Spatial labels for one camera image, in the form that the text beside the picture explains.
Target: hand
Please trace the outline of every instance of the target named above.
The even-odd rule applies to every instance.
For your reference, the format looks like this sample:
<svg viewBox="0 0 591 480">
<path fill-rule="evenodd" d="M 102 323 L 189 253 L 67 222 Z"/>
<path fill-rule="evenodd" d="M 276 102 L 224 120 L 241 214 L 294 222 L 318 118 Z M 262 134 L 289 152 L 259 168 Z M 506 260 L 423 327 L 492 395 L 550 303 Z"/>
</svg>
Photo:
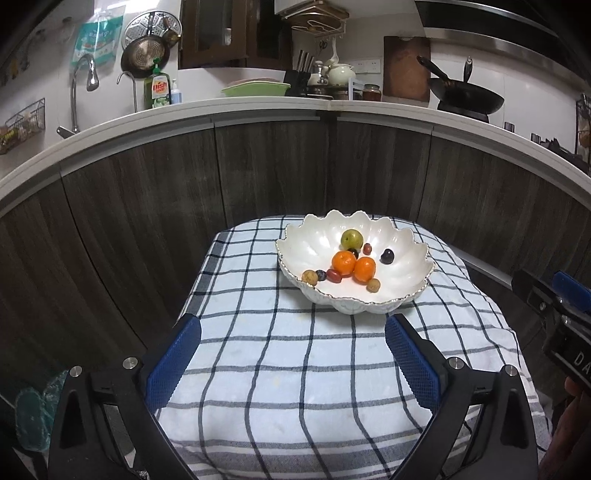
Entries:
<svg viewBox="0 0 591 480">
<path fill-rule="evenodd" d="M 591 398 L 570 378 L 565 380 L 564 389 L 574 400 L 558 421 L 552 442 L 540 463 L 538 480 L 549 480 L 560 469 L 591 421 Z"/>
</svg>

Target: faucet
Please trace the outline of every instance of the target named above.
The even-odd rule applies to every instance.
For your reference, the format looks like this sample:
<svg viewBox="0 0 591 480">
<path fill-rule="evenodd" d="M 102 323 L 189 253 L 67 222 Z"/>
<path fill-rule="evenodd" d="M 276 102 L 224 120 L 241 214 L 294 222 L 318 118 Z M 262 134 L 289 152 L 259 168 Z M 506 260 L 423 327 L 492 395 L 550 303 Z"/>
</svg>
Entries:
<svg viewBox="0 0 591 480">
<path fill-rule="evenodd" d="M 125 72 L 121 72 L 121 75 L 119 75 L 119 78 L 117 78 L 117 85 L 119 85 L 119 81 L 121 80 L 121 77 L 123 75 L 127 75 L 131 79 L 131 81 L 133 82 L 133 84 L 134 84 L 134 111 L 135 111 L 135 113 L 138 113 L 138 96 L 137 96 L 137 94 L 135 92 L 135 79 L 134 79 L 134 76 L 132 75 L 131 72 L 128 72 L 127 70 Z"/>
<path fill-rule="evenodd" d="M 96 72 L 95 58 L 90 53 L 82 55 L 80 60 L 78 60 L 76 67 L 74 68 L 74 73 L 72 75 L 72 85 L 70 86 L 70 113 L 72 115 L 72 130 L 70 131 L 64 127 L 58 127 L 57 133 L 61 135 L 62 138 L 71 137 L 80 131 L 78 128 L 78 115 L 76 114 L 76 77 L 78 76 L 78 70 L 84 62 L 88 63 L 88 79 L 86 81 L 86 90 L 88 92 L 94 92 L 99 87 L 99 76 Z"/>
</svg>

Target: wire basket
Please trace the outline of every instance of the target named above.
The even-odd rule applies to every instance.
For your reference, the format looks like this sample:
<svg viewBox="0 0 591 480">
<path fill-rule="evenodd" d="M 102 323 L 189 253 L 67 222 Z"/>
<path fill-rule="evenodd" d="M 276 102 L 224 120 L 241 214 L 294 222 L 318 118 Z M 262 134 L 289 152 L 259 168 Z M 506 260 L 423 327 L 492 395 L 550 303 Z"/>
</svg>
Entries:
<svg viewBox="0 0 591 480">
<path fill-rule="evenodd" d="M 0 127 L 0 155 L 4 155 L 43 130 L 45 130 L 44 98 L 22 109 Z"/>
</svg>

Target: stove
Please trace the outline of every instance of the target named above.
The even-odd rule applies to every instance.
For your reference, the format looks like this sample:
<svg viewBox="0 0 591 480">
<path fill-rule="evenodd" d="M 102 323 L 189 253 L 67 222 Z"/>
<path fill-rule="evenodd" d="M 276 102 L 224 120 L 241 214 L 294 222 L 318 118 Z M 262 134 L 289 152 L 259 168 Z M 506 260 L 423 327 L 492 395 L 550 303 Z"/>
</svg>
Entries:
<svg viewBox="0 0 591 480">
<path fill-rule="evenodd" d="M 489 123 L 488 115 L 485 115 L 484 113 L 465 110 L 463 108 L 458 108 L 457 106 L 449 105 L 448 103 L 439 102 L 439 105 L 437 105 L 437 110 L 441 110 L 442 112 L 456 113 L 468 118 L 473 118 L 474 120 L 480 120 L 481 122 Z"/>
</svg>

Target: wall socket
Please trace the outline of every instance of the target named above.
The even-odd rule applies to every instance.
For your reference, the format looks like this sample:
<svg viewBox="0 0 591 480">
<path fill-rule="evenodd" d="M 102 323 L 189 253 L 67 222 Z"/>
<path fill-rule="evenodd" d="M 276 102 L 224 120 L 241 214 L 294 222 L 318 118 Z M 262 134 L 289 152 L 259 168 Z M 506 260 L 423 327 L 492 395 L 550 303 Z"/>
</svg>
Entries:
<svg viewBox="0 0 591 480">
<path fill-rule="evenodd" d="M 355 73 L 382 73 L 382 61 L 380 59 L 352 60 L 351 66 Z"/>
</svg>

